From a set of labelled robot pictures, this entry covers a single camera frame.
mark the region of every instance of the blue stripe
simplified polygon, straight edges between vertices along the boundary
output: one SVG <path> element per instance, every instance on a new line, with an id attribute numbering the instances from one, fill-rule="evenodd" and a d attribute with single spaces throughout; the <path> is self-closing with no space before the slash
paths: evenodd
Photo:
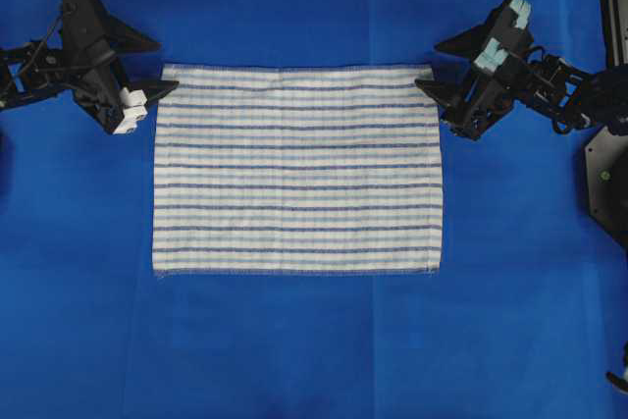
<path id="1" fill-rule="evenodd" d="M 368 189 L 400 189 L 400 188 L 440 188 L 439 183 L 394 183 L 366 185 L 231 185 L 214 183 L 157 183 L 155 188 L 221 188 L 237 190 L 302 190 L 302 191 L 334 191 L 334 190 L 368 190 Z"/>
<path id="2" fill-rule="evenodd" d="M 177 90 L 173 91 L 168 95 L 165 100 L 165 103 L 169 103 L 170 100 L 176 99 L 202 99 L 202 100 L 250 100 L 251 97 L 243 96 L 241 94 L 231 94 L 231 95 L 223 95 L 223 94 L 211 94 L 211 95 L 203 95 L 199 93 L 179 93 Z M 398 98 L 413 98 L 418 100 L 420 98 L 428 98 L 423 92 L 421 92 L 418 88 L 414 90 L 412 93 L 404 93 L 399 95 L 391 95 L 387 94 L 386 96 L 376 95 L 372 93 L 366 93 L 361 95 L 351 95 L 351 100 L 383 100 L 389 99 L 394 100 Z M 321 99 L 321 97 L 312 97 L 312 96 L 304 96 L 304 97 L 294 97 L 294 96 L 267 96 L 267 95 L 259 95 L 255 97 L 255 100 L 272 100 L 273 102 L 345 102 L 347 99 L 346 96 L 340 97 L 325 97 L 325 99 Z"/>
<path id="3" fill-rule="evenodd" d="M 414 83 L 405 83 L 403 85 L 375 85 L 368 83 L 361 83 L 359 85 L 349 86 L 330 86 L 330 87 L 304 87 L 304 86 L 290 86 L 290 87 L 242 87 L 238 85 L 198 85 L 193 83 L 180 83 L 177 89 L 192 89 L 192 90 L 237 90 L 239 92 L 273 92 L 273 91 L 297 91 L 308 90 L 313 92 L 336 92 L 336 91 L 350 91 L 360 89 L 373 89 L 373 90 L 398 90 L 403 88 L 416 88 Z"/>
<path id="4" fill-rule="evenodd" d="M 245 161 L 340 161 L 363 159 L 420 159 L 428 156 L 439 156 L 439 151 L 403 152 L 397 154 L 322 154 L 322 155 L 266 155 L 266 154 L 191 154 L 187 152 L 155 152 L 155 159 L 206 159 L 211 161 L 237 159 Z"/>
<path id="5" fill-rule="evenodd" d="M 155 210 L 272 210 L 272 211 L 375 211 L 420 210 L 425 205 L 278 206 L 278 205 L 155 205 Z"/>
<path id="6" fill-rule="evenodd" d="M 183 168 L 183 169 L 269 169 L 275 171 L 336 171 L 349 169 L 439 169 L 438 164 L 356 164 L 352 166 L 223 166 L 205 164 L 183 164 L 171 162 L 169 164 L 155 164 L 154 167 L 160 169 Z"/>
<path id="7" fill-rule="evenodd" d="M 379 103 L 372 105 L 330 105 L 316 107 L 289 107 L 280 105 L 195 105 L 191 103 L 159 103 L 160 110 L 167 108 L 197 108 L 202 110 L 284 110 L 291 112 L 314 112 L 327 110 L 362 110 L 379 108 L 436 108 L 434 103 Z"/>
<path id="8" fill-rule="evenodd" d="M 155 260 L 154 262 L 156 264 L 162 263 L 162 264 L 184 264 L 184 263 L 205 263 L 207 265 L 212 265 L 212 264 L 254 264 L 254 265 L 268 265 L 268 264 L 293 264 L 293 265 L 302 265 L 302 264 L 315 264 L 315 265 L 322 265 L 322 266 L 330 266 L 330 267 L 334 267 L 334 266 L 338 266 L 338 265 L 369 265 L 369 264 L 387 264 L 387 263 L 397 263 L 397 264 L 402 264 L 402 263 L 421 263 L 421 262 L 427 262 L 429 260 L 435 260 L 437 257 L 435 257 L 436 254 L 432 253 L 432 252 L 422 252 L 417 254 L 414 257 L 393 257 L 393 258 L 386 258 L 386 259 L 364 259 L 364 258 L 360 258 L 360 259 L 349 259 L 349 260 L 337 260 L 337 261 L 324 261 L 324 260 L 320 260 L 320 261 L 303 261 L 302 259 L 298 259 L 298 260 L 286 260 L 284 258 L 281 259 L 259 259 L 259 258 L 255 258 L 255 259 L 242 259 L 242 258 L 238 258 L 238 257 L 220 257 L 220 258 L 211 258 L 211 259 L 207 259 L 207 258 L 202 258 L 202 257 L 177 257 L 177 258 L 170 258 L 170 259 L 160 259 L 160 260 Z M 199 271 L 204 271 L 204 270 L 210 270 L 211 269 L 198 269 Z"/>
<path id="9" fill-rule="evenodd" d="M 411 193 L 408 195 L 397 195 L 397 194 L 385 194 L 385 195 L 373 195 L 373 194 L 365 194 L 365 195 L 337 195 L 337 196 L 302 196 L 302 195 L 207 195 L 205 193 L 186 193 L 186 194 L 176 194 L 172 195 L 171 193 L 166 194 L 155 194 L 155 201 L 164 201 L 164 200 L 213 200 L 213 201 L 224 201 L 224 200 L 240 200 L 240 201 L 264 201 L 264 200 L 282 200 L 285 202 L 288 201 L 357 201 L 357 200 L 405 200 L 405 199 L 418 199 L 418 198 L 440 198 L 440 195 L 434 195 L 433 193 Z"/>
<path id="10" fill-rule="evenodd" d="M 313 218 L 290 218 L 285 216 L 262 216 L 255 215 L 255 221 L 273 221 L 279 223 L 365 223 L 367 221 L 412 221 L 412 220 L 422 220 L 425 218 L 429 218 L 429 214 L 421 213 L 421 214 L 410 214 L 410 215 L 393 215 L 393 216 L 379 216 L 379 215 L 364 215 L 364 216 L 353 216 L 353 217 L 340 217 L 340 218 L 329 218 L 329 217 L 313 217 Z M 162 221 L 170 221 L 170 220 L 211 220 L 211 221 L 230 221 L 233 219 L 239 218 L 239 215 L 229 215 L 229 216 L 217 216 L 212 213 L 204 213 L 204 214 L 193 214 L 193 215 L 162 215 L 161 213 L 155 213 L 155 220 Z"/>
<path id="11" fill-rule="evenodd" d="M 284 127 L 280 125 L 199 125 L 199 124 L 179 124 L 163 123 L 161 128 L 185 128 L 185 129 L 205 129 L 205 130 L 289 130 L 289 131 L 346 131 L 346 130 L 367 130 L 367 129 L 392 129 L 392 128 L 437 128 L 438 123 L 395 123 L 395 124 L 368 124 L 368 125 L 346 125 L 335 127 Z"/>
<path id="12" fill-rule="evenodd" d="M 170 242 L 170 243 L 194 243 L 194 242 L 210 242 L 210 241 L 220 241 L 220 242 L 239 242 L 239 243 L 245 243 L 245 242 L 280 242 L 281 244 L 346 244 L 348 242 L 353 243 L 353 244 L 358 244 L 358 243 L 379 243 L 379 242 L 408 242 L 410 239 L 412 240 L 429 240 L 433 238 L 432 236 L 428 236 L 428 235 L 416 235 L 416 236 L 397 236 L 397 237 L 354 237 L 352 236 L 351 239 L 346 239 L 346 238 L 342 238 L 342 239 L 338 239 L 338 238 L 328 238 L 328 237 L 320 237 L 320 238 L 311 238 L 311 237 L 305 237 L 305 238 L 297 238 L 297 237 L 290 237 L 288 239 L 279 239 L 278 237 L 245 237 L 245 236 L 233 236 L 233 237 L 229 237 L 229 235 L 221 235 L 221 236 L 205 236 L 205 237 L 199 237 L 199 236 L 188 236 L 188 237 L 171 237 L 171 236 L 163 236 L 160 237 L 160 235 L 155 235 L 155 237 L 153 238 L 153 240 L 158 241 L 158 242 Z"/>
<path id="13" fill-rule="evenodd" d="M 441 174 L 381 174 L 381 175 L 358 175 L 358 176 L 338 176 L 334 174 L 329 174 L 326 176 L 278 176 L 277 174 L 271 174 L 267 176 L 251 176 L 251 175 L 243 175 L 238 176 L 235 174 L 230 175 L 216 175 L 216 174 L 156 174 L 156 177 L 159 179 L 222 179 L 222 180 L 239 180 L 246 181 L 250 179 L 259 179 L 259 180 L 273 180 L 277 182 L 283 181 L 377 181 L 381 179 L 395 180 L 395 179 L 407 179 L 407 180 L 417 180 L 417 179 L 441 179 Z"/>
<path id="14" fill-rule="evenodd" d="M 410 63 L 398 63 L 398 64 L 373 64 L 373 65 L 359 65 L 359 66 L 333 66 L 329 68 L 273 68 L 267 66 L 207 66 L 204 64 L 180 64 L 180 63 L 168 63 L 164 66 L 164 74 L 169 71 L 186 71 L 186 70 L 201 70 L 201 71 L 217 71 L 217 72 L 234 72 L 234 73 L 342 73 L 342 72 L 362 72 L 362 71 L 395 71 L 395 70 L 407 70 L 419 72 L 431 71 L 430 66 L 425 64 L 410 64 Z"/>
<path id="15" fill-rule="evenodd" d="M 239 248 L 239 247 L 172 247 L 153 248 L 153 253 L 173 254 L 178 252 L 236 252 L 245 254 L 374 254 L 386 252 L 428 252 L 441 250 L 431 246 L 407 246 L 407 247 L 360 247 L 356 249 L 280 249 L 275 247 L 264 248 Z"/>
<path id="16" fill-rule="evenodd" d="M 185 142 L 156 142 L 155 147 L 191 147 L 197 149 L 283 149 L 283 150 L 314 150 L 314 149 L 412 149 L 418 147 L 439 147 L 437 142 L 420 143 L 382 143 L 382 144 L 321 144 L 316 146 L 298 145 L 265 145 L 265 144 L 196 144 Z"/>
<path id="17" fill-rule="evenodd" d="M 153 231 L 277 231 L 281 233 L 358 233 L 366 231 L 442 230 L 439 225 L 363 226 L 357 228 L 286 228 L 279 226 L 156 226 Z"/>
<path id="18" fill-rule="evenodd" d="M 155 277 L 162 279 L 173 275 L 252 275 L 258 277 L 268 276 L 299 276 L 299 277 L 372 277 L 374 275 L 415 275 L 432 274 L 436 272 L 434 267 L 417 267 L 415 269 L 360 269 L 360 270 L 292 270 L 292 269 L 223 269 L 208 267 L 161 269 L 154 268 Z"/>
<path id="19" fill-rule="evenodd" d="M 419 113 L 362 113 L 359 115 L 346 114 L 343 113 L 337 117 L 331 117 L 329 114 L 318 114 L 314 116 L 298 116 L 298 117 L 283 117 L 283 116 L 273 116 L 273 115 L 259 115 L 257 113 L 254 114 L 243 114 L 243 113 L 234 113 L 233 110 L 230 110 L 229 115 L 214 115 L 207 113 L 198 113 L 198 114 L 189 114 L 189 113 L 166 113 L 161 112 L 161 117 L 167 118 L 169 120 L 215 120 L 219 122 L 228 122 L 230 120 L 247 120 L 247 121 L 264 121 L 264 120 L 283 120 L 288 118 L 289 120 L 299 120 L 301 122 L 348 122 L 355 120 L 413 120 L 415 118 L 425 118 L 425 117 L 434 117 L 434 111 Z"/>
<path id="20" fill-rule="evenodd" d="M 377 74 L 360 74 L 359 76 L 342 76 L 342 77 L 316 77 L 312 74 L 306 76 L 299 76 L 297 74 L 290 74 L 289 76 L 280 76 L 273 78 L 260 78 L 256 76 L 220 76 L 212 74 L 195 74 L 194 72 L 177 71 L 175 74 L 164 73 L 162 79 L 174 79 L 182 81 L 182 78 L 192 78 L 201 80 L 220 80 L 225 82 L 288 82 L 288 81 L 315 81 L 315 82 L 347 82 L 357 80 L 369 80 L 369 79 L 408 79 L 414 80 L 421 76 L 421 71 L 405 74 L 389 74 L 386 76 Z"/>
<path id="21" fill-rule="evenodd" d="M 166 138 L 166 137 L 183 137 L 183 138 L 203 138 L 209 140 L 263 140 L 263 139 L 272 139 L 273 141 L 277 140 L 277 136 L 274 134 L 210 134 L 207 132 L 161 132 L 159 130 L 157 132 L 157 138 Z M 329 141 L 329 140 L 362 140 L 362 139 L 420 139 L 423 137 L 439 137 L 439 131 L 426 131 L 426 132 L 400 132 L 400 133 L 366 133 L 366 134 L 326 134 L 320 135 L 318 133 L 313 134 L 311 136 L 304 135 L 289 135 L 284 134 L 281 136 L 282 141 Z"/>

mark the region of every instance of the cable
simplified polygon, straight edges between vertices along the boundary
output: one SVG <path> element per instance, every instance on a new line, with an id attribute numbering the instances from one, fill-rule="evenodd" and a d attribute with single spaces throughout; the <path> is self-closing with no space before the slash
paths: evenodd
<path id="1" fill-rule="evenodd" d="M 39 53 L 41 53 L 43 47 L 46 45 L 46 41 L 48 41 L 48 39 L 50 39 L 50 36 L 52 36 L 52 33 L 55 32 L 55 28 L 57 27 L 57 25 L 59 24 L 59 22 L 61 21 L 63 16 L 68 14 L 68 13 L 69 13 L 68 11 L 62 12 L 61 14 L 59 14 L 57 16 L 57 18 L 55 19 L 54 23 L 50 26 L 48 31 L 46 31 L 46 35 L 43 37 L 42 40 L 39 41 L 39 44 L 37 45 L 37 47 L 33 51 L 33 53 L 30 56 L 30 59 L 28 60 L 28 62 L 23 65 L 23 67 L 18 71 L 17 74 L 15 74 L 14 76 L 11 76 L 11 79 L 9 80 L 7 85 L 5 85 L 5 87 L 0 92 L 0 96 L 3 96 L 5 93 L 7 93 L 9 88 L 11 88 L 11 85 L 13 85 L 14 82 L 16 81 L 16 79 L 20 78 L 23 74 L 26 73 L 26 71 L 28 71 L 32 67 L 32 65 L 34 64 L 35 60 L 37 59 L 37 56 L 39 56 Z"/>

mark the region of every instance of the blue cloth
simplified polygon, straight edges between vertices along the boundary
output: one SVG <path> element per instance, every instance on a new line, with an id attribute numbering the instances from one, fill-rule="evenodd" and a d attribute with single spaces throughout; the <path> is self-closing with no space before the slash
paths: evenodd
<path id="1" fill-rule="evenodd" d="M 59 0 L 3 0 L 3 47 Z M 126 61 L 431 62 L 501 0 L 103 0 L 162 41 Z M 550 52 L 603 68 L 598 0 L 529 0 Z M 586 133 L 517 110 L 443 128 L 437 275 L 181 276 L 150 265 L 155 113 L 107 136 L 68 95 L 0 115 L 2 417 L 625 417 L 623 252 L 585 213 Z"/>

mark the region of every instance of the towel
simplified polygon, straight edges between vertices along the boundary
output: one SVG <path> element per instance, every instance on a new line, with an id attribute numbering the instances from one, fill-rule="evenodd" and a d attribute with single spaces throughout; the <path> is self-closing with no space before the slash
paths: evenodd
<path id="1" fill-rule="evenodd" d="M 170 64 L 159 102 L 153 269 L 435 270 L 443 179 L 428 66 Z"/>

